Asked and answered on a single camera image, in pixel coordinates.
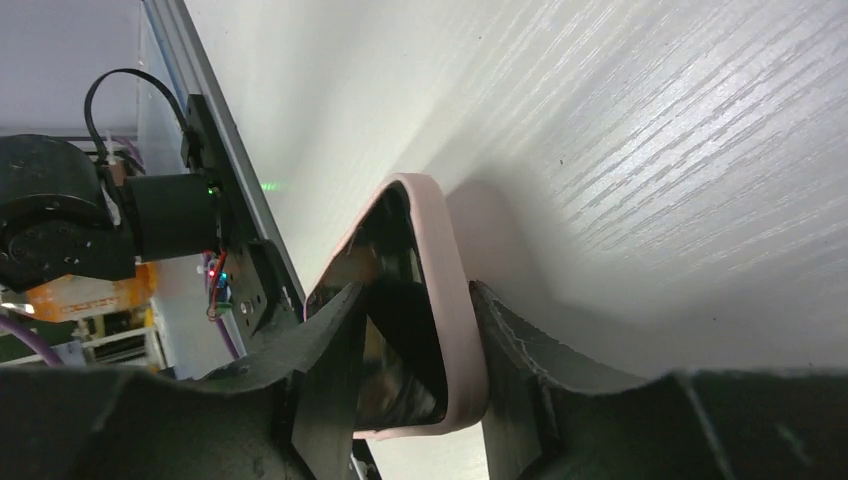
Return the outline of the pink case phone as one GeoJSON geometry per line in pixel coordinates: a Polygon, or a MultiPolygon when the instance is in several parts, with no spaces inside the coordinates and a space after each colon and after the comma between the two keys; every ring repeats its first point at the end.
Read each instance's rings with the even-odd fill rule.
{"type": "Polygon", "coordinates": [[[344,287],[365,297],[354,436],[434,436],[479,421],[485,355],[445,196],[420,173],[384,181],[335,248],[302,309],[308,319],[344,287]]]}

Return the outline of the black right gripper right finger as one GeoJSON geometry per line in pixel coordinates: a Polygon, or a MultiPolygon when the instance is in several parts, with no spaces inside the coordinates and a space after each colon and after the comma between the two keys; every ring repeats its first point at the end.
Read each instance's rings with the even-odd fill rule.
{"type": "Polygon", "coordinates": [[[566,347],[469,285],[493,479],[843,479],[843,369],[676,370],[620,393],[566,385],[566,347]]]}

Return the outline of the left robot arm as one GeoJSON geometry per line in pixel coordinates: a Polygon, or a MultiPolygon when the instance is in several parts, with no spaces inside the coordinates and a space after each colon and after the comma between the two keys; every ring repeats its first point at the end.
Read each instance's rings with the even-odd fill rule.
{"type": "Polygon", "coordinates": [[[137,261],[216,251],[219,208],[199,174],[117,185],[75,145],[23,134],[1,140],[1,284],[25,292],[66,275],[124,280],[137,261]]]}

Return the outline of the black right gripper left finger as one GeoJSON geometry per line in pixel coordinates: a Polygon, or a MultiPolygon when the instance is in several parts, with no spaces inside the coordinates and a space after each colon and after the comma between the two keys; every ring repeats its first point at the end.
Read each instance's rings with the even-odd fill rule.
{"type": "Polygon", "coordinates": [[[272,329],[264,350],[199,381],[132,367],[1,372],[5,479],[343,479],[364,296],[272,329]]]}

